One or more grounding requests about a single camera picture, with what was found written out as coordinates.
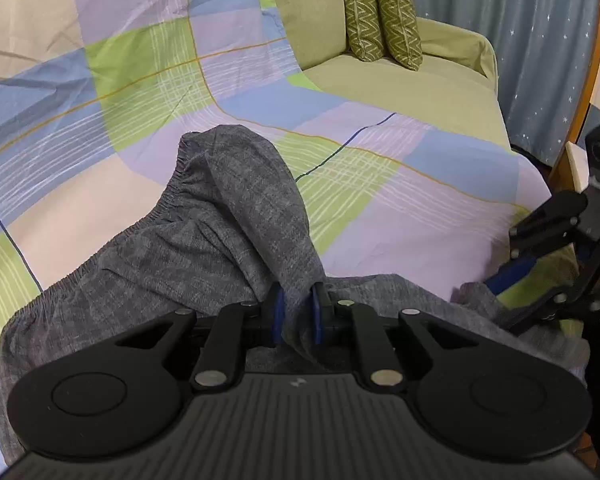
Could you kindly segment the grey plaid shorts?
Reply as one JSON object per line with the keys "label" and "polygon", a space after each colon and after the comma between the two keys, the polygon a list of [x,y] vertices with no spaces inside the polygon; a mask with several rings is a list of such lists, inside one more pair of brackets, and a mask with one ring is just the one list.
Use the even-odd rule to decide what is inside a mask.
{"label": "grey plaid shorts", "polygon": [[75,271],[18,310],[0,336],[0,450],[15,463],[23,448],[7,416],[10,390],[30,370],[181,307],[210,316],[262,300],[274,283],[286,296],[283,343],[253,351],[257,372],[318,372],[330,365],[310,347],[302,307],[323,283],[382,315],[414,308],[582,377],[590,348],[579,337],[535,327],[501,330],[504,307],[483,284],[451,300],[396,274],[330,278],[310,237],[296,182],[274,146],[246,127],[187,133],[172,177],[150,213]]}

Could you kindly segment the white wooden chair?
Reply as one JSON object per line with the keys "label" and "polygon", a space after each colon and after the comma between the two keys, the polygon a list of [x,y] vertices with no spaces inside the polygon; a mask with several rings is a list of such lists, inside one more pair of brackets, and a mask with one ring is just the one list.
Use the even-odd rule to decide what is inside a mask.
{"label": "white wooden chair", "polygon": [[548,177],[548,186],[552,191],[575,190],[583,191],[588,185],[588,160],[592,156],[585,154],[585,149],[578,145],[582,136],[585,136],[585,124],[592,110],[600,112],[600,12],[591,54],[588,64],[588,73],[581,96],[568,130],[568,134]]}

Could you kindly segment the green covered sofa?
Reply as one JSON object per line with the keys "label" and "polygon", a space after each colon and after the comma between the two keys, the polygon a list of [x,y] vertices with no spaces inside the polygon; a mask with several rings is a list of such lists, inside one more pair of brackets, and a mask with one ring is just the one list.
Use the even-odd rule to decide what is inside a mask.
{"label": "green covered sofa", "polygon": [[290,45],[288,84],[314,105],[294,127],[311,235],[332,276],[395,273],[444,294],[491,274],[508,231],[547,199],[514,153],[483,36],[420,20],[416,70],[348,46],[344,0],[264,0]]}

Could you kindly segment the blue star curtain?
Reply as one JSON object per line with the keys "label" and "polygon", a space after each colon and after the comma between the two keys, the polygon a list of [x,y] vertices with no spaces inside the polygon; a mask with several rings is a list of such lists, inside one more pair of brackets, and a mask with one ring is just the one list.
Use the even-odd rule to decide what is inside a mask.
{"label": "blue star curtain", "polygon": [[510,143],[553,165],[584,87],[600,0],[415,0],[415,6],[422,18],[490,40]]}

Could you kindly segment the green zigzag cushion right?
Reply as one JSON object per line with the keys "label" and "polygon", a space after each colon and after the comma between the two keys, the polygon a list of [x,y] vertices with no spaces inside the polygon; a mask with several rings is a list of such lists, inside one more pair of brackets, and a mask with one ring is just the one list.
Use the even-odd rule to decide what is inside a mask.
{"label": "green zigzag cushion right", "polygon": [[417,72],[422,65],[420,39],[414,0],[378,0],[380,24],[393,59]]}

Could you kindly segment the green zigzag cushion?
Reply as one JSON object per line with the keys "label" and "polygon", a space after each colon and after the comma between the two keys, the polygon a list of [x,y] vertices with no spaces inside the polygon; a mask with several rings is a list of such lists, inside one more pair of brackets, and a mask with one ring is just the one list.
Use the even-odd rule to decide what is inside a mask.
{"label": "green zigzag cushion", "polygon": [[378,0],[380,24],[393,59],[417,72],[422,65],[420,39],[414,0]]}
{"label": "green zigzag cushion", "polygon": [[385,54],[377,0],[343,0],[347,38],[352,54],[362,62],[375,62]]}

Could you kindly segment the green zigzag cushion left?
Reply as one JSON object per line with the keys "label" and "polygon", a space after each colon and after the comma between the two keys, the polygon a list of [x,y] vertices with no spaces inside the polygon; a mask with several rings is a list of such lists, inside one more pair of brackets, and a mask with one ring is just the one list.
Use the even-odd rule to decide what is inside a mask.
{"label": "green zigzag cushion left", "polygon": [[385,54],[377,0],[343,0],[347,38],[352,54],[362,62],[375,62]]}

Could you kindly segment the plaid blue green sheet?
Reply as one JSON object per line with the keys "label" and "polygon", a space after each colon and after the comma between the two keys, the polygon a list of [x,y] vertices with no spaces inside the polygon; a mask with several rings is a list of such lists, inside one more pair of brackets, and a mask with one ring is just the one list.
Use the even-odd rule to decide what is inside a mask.
{"label": "plaid blue green sheet", "polygon": [[242,124],[299,185],[289,48],[264,0],[0,0],[0,333],[148,213],[186,132]]}

